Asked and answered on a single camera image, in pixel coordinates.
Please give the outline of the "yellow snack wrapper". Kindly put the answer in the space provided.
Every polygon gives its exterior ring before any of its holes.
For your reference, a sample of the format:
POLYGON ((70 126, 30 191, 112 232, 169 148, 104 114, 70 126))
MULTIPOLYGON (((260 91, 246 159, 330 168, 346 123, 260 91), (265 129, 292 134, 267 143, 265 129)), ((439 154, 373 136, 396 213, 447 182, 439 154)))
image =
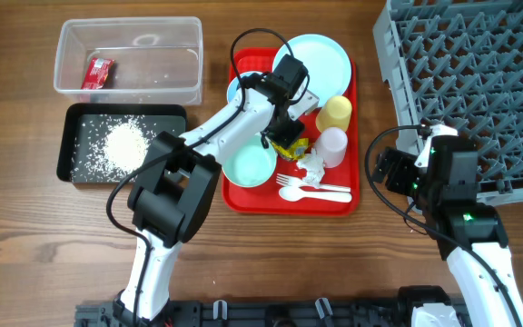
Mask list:
POLYGON ((308 138, 301 138, 294 142, 289 148, 281 147, 274 142, 271 142, 271 145, 280 158, 292 162, 300 160, 305 156, 306 150, 310 145, 310 141, 308 138))

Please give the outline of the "white napkin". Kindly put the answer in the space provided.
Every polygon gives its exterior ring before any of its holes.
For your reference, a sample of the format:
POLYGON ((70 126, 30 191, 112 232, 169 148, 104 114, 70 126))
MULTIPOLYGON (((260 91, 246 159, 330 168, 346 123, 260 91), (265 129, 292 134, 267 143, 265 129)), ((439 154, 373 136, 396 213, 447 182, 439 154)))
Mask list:
POLYGON ((306 171, 306 175, 302 180, 306 184, 317 188, 325 174, 325 163, 324 159, 317 155, 316 150, 311 149, 309 153, 296 162, 296 165, 299 169, 306 171))

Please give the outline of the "mint green bowl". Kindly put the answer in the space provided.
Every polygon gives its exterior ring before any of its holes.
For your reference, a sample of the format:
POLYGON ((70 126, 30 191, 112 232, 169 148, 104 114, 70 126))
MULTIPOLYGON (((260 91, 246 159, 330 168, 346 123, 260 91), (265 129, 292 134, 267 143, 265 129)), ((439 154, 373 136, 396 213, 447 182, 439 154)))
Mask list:
POLYGON ((223 164, 222 171, 234 185, 253 188, 267 182, 276 165, 277 153, 270 145, 264 148, 256 134, 223 164))

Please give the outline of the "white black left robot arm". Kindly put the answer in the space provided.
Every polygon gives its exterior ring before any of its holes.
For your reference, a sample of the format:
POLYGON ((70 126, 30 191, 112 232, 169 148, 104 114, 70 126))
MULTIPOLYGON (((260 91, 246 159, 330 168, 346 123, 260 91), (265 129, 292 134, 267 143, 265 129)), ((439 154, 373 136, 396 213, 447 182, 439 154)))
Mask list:
POLYGON ((164 322, 174 265, 210 211, 222 165, 254 136, 263 145, 291 147, 304 131, 300 116, 318 105, 302 90, 308 79, 308 69, 291 54, 267 74, 240 77, 239 92, 221 111, 179 136, 160 133, 143 164, 118 183, 133 183, 128 232, 137 239, 129 283, 113 302, 120 323, 164 322))

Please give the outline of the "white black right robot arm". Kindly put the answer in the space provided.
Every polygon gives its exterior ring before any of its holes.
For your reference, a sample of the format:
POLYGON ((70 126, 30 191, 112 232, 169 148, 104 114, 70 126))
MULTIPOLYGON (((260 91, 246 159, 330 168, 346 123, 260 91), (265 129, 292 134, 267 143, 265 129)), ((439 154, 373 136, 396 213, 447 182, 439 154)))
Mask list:
POLYGON ((424 149, 386 148, 364 165, 375 195, 436 241, 474 326, 523 326, 508 235, 497 210, 477 199, 476 144, 444 124, 415 125, 424 149))

